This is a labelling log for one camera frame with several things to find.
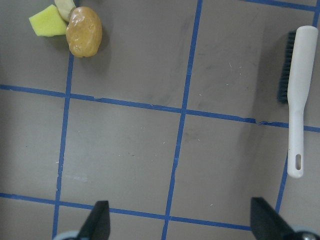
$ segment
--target green sponge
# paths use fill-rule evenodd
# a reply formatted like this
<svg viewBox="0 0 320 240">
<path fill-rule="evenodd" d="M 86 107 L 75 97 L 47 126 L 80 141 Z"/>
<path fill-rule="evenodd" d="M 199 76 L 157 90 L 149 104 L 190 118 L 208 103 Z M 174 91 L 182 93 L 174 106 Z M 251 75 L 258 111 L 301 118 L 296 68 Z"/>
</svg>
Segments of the green sponge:
<svg viewBox="0 0 320 240">
<path fill-rule="evenodd" d="M 52 37 L 66 34 L 67 24 L 54 5 L 50 5 L 45 10 L 29 17 L 29 21 L 37 36 Z"/>
</svg>

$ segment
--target brush bristles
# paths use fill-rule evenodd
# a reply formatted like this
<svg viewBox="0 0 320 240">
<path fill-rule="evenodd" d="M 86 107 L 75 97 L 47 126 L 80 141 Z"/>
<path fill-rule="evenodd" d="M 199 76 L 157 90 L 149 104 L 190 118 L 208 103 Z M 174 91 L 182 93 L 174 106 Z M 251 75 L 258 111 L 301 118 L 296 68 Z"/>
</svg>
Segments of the brush bristles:
<svg viewBox="0 0 320 240">
<path fill-rule="evenodd" d="M 288 103 L 288 83 L 292 61 L 292 53 L 294 51 L 296 32 L 291 31 L 288 33 L 288 39 L 285 48 L 285 59 L 282 67 L 281 78 L 279 81 L 279 89 L 277 99 L 279 102 Z"/>
</svg>

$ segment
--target potato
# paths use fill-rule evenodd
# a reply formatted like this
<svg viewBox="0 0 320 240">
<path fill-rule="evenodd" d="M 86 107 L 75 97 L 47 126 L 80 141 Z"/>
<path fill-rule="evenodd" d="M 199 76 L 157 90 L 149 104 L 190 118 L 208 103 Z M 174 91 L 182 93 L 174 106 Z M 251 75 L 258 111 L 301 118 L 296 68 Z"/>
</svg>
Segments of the potato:
<svg viewBox="0 0 320 240">
<path fill-rule="evenodd" d="M 66 28 L 66 40 L 71 53 L 76 57 L 91 57 L 99 49 L 102 25 L 99 16 L 90 7 L 73 10 Z"/>
</svg>

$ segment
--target white handle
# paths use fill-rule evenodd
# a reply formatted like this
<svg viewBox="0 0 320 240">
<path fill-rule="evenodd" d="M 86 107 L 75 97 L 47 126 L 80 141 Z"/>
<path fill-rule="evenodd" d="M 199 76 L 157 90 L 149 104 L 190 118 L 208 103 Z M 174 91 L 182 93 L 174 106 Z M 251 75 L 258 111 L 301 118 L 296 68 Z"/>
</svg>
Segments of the white handle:
<svg viewBox="0 0 320 240">
<path fill-rule="evenodd" d="M 301 26 L 296 30 L 288 83 L 289 148 L 287 173 L 304 174 L 304 110 L 314 66 L 318 29 Z"/>
</svg>

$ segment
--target cleaning brush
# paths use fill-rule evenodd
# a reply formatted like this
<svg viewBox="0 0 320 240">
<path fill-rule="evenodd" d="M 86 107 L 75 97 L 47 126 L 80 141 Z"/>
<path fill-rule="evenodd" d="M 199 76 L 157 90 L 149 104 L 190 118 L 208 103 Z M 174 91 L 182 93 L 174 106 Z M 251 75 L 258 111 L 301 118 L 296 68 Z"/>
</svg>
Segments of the cleaning brush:
<svg viewBox="0 0 320 240">
<path fill-rule="evenodd" d="M 304 110 L 314 66 L 318 29 L 301 26 L 290 32 L 285 63 L 279 82 L 278 100 L 289 104 L 287 173 L 293 178 L 304 174 Z"/>
</svg>

